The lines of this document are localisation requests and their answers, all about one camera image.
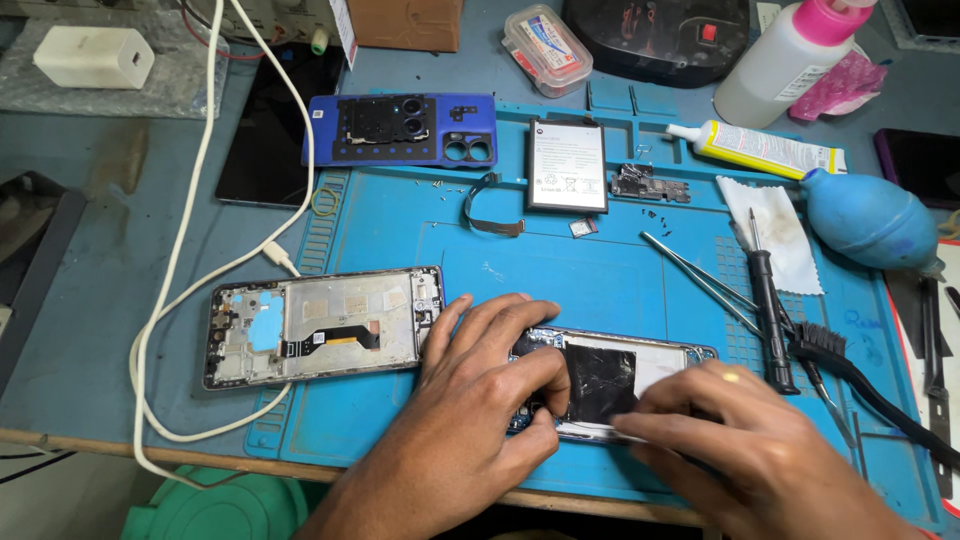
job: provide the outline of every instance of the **phone battery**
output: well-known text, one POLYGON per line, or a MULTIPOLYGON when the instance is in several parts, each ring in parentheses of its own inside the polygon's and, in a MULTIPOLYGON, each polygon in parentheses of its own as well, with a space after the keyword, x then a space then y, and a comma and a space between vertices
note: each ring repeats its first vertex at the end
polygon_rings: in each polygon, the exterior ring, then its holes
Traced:
POLYGON ((607 213, 603 125, 530 120, 527 207, 607 213))

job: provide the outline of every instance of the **purple phone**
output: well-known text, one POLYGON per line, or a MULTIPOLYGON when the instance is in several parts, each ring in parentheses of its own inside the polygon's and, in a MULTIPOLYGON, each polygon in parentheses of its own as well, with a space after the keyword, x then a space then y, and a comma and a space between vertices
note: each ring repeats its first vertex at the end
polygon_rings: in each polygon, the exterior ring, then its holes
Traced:
POLYGON ((884 128, 874 145, 885 179, 928 207, 960 209, 960 136, 884 128))

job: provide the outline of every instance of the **pink plastic bag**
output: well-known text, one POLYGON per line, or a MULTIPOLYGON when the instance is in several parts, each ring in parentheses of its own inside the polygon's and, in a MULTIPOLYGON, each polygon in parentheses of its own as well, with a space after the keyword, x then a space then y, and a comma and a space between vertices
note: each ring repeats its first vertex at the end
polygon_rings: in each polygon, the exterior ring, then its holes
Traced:
POLYGON ((816 120, 821 114, 846 114, 879 95, 887 68, 850 51, 790 106, 790 115, 816 120))

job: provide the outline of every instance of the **power adapter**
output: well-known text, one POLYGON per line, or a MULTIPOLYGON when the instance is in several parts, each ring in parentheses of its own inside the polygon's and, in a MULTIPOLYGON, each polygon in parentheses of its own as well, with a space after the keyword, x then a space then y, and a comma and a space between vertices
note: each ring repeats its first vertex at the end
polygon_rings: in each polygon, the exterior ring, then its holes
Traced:
POLYGON ((140 89, 154 51, 133 28, 55 26, 34 52, 34 64, 57 86, 140 89))

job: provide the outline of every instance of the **blue table surface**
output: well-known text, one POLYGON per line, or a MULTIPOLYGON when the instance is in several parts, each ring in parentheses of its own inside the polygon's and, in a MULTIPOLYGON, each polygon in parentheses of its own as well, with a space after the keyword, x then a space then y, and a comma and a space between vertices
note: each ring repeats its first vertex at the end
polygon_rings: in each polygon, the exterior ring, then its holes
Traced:
MULTIPOLYGON (((560 1, 547 1, 559 10, 560 1)), ((522 5, 466 2, 460 50, 440 54, 361 48, 341 93, 372 88, 418 92, 495 92, 496 99, 581 109, 586 91, 549 100, 500 45, 503 22, 522 5)), ((894 47, 881 9, 873 36, 894 47)), ((0 24, 0 35, 15 25, 0 24)), ((867 52, 869 45, 864 43, 867 52)), ((879 175, 873 134, 880 128, 960 135, 960 56, 898 51, 881 94, 851 114, 807 123, 781 117, 771 130, 804 140, 840 144, 857 172, 879 175)), ((219 120, 201 176, 193 220, 172 291, 246 253, 289 212, 225 206, 213 198, 220 168, 252 82, 252 62, 230 63, 219 120)), ((591 79, 609 78, 594 71, 591 79)), ((715 85, 673 89, 686 122, 717 118, 715 85)), ((83 219, 60 265, 34 332, 0 397, 0 427, 108 442, 132 439, 133 393, 127 371, 131 342, 147 320, 166 268, 203 131, 199 120, 103 118, 0 113, 0 164, 38 171, 82 189, 83 219)), ((298 249, 303 223, 278 242, 298 249)), ((249 414, 257 389, 205 392, 199 385, 202 324, 216 282, 284 277, 265 258, 225 274, 163 319, 148 354, 148 399, 168 429, 194 433, 249 414)), ((152 431, 150 446, 244 456, 245 430, 191 444, 152 431)))

